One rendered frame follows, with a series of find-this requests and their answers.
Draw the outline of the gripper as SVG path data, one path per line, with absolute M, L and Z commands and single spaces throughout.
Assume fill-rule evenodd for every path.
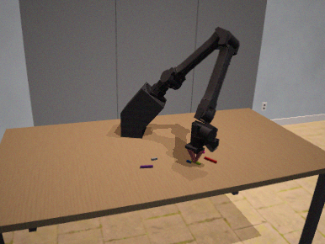
M 190 154 L 192 162 L 196 163 L 196 161 L 199 160 L 200 156 L 204 152 L 205 148 L 203 146 L 200 149 L 196 148 L 196 147 L 193 147 L 194 136 L 195 137 L 200 137 L 199 135 L 192 135 L 191 134 L 190 143 L 185 145 L 185 148 L 187 149 L 188 153 Z M 196 154 L 196 156 L 195 156 L 195 154 Z

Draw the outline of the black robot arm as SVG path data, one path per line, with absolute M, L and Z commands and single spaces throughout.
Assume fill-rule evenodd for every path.
M 200 149 L 205 144 L 210 152 L 213 152 L 219 146 L 219 139 L 216 138 L 216 132 L 218 129 L 210 123 L 214 119 L 216 113 L 217 99 L 231 58 L 237 54 L 239 48 L 239 40 L 231 32 L 220 27 L 217 27 L 215 31 L 216 32 L 214 32 L 214 34 L 201 47 L 199 47 L 181 64 L 175 68 L 171 67 L 169 70 L 164 71 L 160 77 L 160 82 L 158 81 L 152 86 L 149 84 L 146 85 L 147 91 L 150 95 L 165 102 L 166 99 L 164 95 L 168 88 L 174 90 L 179 89 L 182 86 L 182 83 L 186 80 L 185 76 L 211 52 L 220 46 L 219 55 L 205 91 L 205 95 L 201 99 L 194 115 L 194 118 L 199 120 L 199 122 L 196 120 L 195 122 L 192 122 L 191 126 L 191 134 L 200 136 L 194 136 L 193 147 Z

